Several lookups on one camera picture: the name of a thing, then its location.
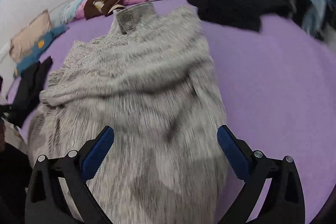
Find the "person's hand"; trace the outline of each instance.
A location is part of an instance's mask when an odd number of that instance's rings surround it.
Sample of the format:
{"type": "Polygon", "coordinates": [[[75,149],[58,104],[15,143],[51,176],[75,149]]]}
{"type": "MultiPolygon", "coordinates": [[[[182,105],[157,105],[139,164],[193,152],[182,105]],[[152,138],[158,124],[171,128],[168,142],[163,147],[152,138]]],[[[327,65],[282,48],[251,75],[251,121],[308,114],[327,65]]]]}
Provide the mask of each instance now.
{"type": "Polygon", "coordinates": [[[5,150],[5,131],[6,126],[0,123],[0,153],[5,150]]]}

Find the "knit fabric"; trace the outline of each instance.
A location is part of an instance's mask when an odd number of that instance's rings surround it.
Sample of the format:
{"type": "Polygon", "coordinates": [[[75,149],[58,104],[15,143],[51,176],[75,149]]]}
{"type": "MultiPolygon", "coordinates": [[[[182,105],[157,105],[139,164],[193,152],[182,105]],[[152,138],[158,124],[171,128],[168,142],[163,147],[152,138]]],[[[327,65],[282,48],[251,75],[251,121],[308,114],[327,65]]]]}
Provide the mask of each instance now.
{"type": "Polygon", "coordinates": [[[75,42],[40,99],[29,130],[32,163],[79,150],[105,125],[115,130],[87,182],[113,223],[213,223],[228,166],[216,138],[226,114],[190,7],[165,17],[151,3],[117,12],[106,36],[75,42]]]}

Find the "blue gripper pad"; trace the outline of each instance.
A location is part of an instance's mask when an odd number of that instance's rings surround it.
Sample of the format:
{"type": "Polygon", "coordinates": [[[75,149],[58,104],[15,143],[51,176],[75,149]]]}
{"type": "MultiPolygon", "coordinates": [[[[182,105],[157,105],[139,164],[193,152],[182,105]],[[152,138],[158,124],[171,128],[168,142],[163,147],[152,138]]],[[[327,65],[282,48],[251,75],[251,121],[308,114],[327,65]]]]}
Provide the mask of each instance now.
{"type": "Polygon", "coordinates": [[[247,180],[250,178],[250,164],[241,149],[238,147],[237,139],[233,134],[232,137],[231,134],[225,129],[224,126],[221,126],[217,131],[217,141],[237,178],[247,182],[247,180]]]}
{"type": "Polygon", "coordinates": [[[105,127],[100,138],[89,151],[81,165],[81,177],[84,182],[93,179],[114,142],[114,130],[105,127]]]}

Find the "purple surface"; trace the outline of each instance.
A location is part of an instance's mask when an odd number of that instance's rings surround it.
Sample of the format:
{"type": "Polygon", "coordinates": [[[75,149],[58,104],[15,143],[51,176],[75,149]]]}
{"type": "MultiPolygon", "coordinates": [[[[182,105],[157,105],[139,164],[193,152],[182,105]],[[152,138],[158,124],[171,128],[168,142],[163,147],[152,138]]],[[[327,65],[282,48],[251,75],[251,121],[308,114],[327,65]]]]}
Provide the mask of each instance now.
{"type": "MultiPolygon", "coordinates": [[[[167,14],[185,3],[164,0],[154,6],[159,14],[167,14]]],[[[88,42],[107,34],[112,21],[111,16],[71,23],[41,59],[51,55],[52,70],[61,68],[73,41],[88,42]]],[[[202,22],[202,27],[216,65],[228,126],[252,150],[275,159],[294,158],[309,223],[336,184],[336,56],[292,21],[278,16],[264,16],[260,34],[208,22],[202,22]]],[[[25,139],[29,121],[21,131],[25,139]]],[[[217,218],[241,186],[230,170],[217,218]]]]}

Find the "blue fabric with yellow spot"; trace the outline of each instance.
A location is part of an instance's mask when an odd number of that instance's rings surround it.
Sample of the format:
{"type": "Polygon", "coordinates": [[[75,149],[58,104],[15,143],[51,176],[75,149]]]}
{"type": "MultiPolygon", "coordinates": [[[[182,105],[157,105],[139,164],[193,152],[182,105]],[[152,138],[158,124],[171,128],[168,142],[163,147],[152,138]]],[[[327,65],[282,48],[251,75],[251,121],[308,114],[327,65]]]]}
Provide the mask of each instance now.
{"type": "Polygon", "coordinates": [[[25,56],[20,63],[17,64],[14,70],[14,77],[21,76],[21,73],[31,64],[38,62],[40,56],[47,50],[55,38],[64,33],[67,29],[68,27],[66,25],[58,26],[40,37],[31,48],[31,54],[25,56]]]}

